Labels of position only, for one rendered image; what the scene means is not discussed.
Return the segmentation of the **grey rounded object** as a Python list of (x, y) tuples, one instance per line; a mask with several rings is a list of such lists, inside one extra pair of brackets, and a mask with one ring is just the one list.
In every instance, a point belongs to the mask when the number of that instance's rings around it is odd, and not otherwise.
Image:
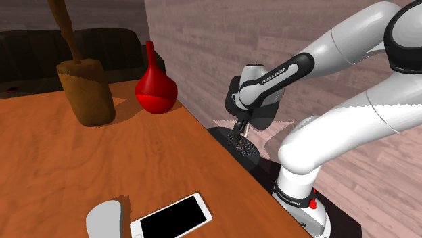
[(105, 201), (95, 206), (86, 217), (89, 238), (121, 238), (122, 205), (119, 201)]

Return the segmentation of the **brown wooden table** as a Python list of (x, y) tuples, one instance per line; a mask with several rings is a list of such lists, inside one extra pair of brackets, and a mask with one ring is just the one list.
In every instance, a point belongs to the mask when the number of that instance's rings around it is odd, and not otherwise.
[(100, 127), (61, 91), (0, 99), (0, 238), (87, 238), (104, 201), (130, 222), (195, 192), (212, 220), (187, 238), (310, 238), (183, 105), (150, 114), (134, 90), (111, 85), (117, 116)]

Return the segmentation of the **red long-necked vase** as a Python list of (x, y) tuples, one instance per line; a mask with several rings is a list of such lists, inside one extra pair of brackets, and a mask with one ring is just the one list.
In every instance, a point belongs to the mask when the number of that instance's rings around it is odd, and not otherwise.
[(146, 42), (148, 67), (135, 87), (137, 101), (152, 114), (164, 114), (172, 109), (177, 100), (178, 88), (157, 65), (152, 41)]

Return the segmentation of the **white smartphone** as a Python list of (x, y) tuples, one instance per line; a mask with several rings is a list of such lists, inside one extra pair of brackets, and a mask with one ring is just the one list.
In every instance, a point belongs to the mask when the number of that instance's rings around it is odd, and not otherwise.
[(189, 195), (130, 224), (132, 238), (181, 238), (212, 220), (199, 193)]

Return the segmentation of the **dark sofa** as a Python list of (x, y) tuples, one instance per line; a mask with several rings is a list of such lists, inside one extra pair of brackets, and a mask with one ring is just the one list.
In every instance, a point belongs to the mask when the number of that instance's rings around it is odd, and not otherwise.
[[(125, 28), (90, 28), (74, 32), (84, 59), (101, 62), (109, 83), (139, 80), (146, 72), (147, 50)], [(61, 91), (56, 66), (72, 59), (58, 30), (0, 32), (0, 99)]]

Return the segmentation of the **black speckled round object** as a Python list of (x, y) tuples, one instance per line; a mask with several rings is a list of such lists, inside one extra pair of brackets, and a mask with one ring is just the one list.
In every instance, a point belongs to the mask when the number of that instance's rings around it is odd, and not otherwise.
[(249, 172), (257, 167), (260, 154), (248, 139), (233, 136), (233, 131), (225, 127), (209, 128), (208, 132)]

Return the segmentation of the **dark robot stand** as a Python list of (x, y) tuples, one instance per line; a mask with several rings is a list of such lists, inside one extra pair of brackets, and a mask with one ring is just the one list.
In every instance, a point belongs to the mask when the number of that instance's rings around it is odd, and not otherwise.
[[(250, 174), (271, 194), (280, 167), (281, 165), (276, 162), (260, 158), (258, 165), (250, 170)], [(331, 221), (330, 238), (362, 238), (362, 227), (358, 222), (322, 195), (319, 190), (316, 191), (316, 198), (324, 205), (329, 215)]]

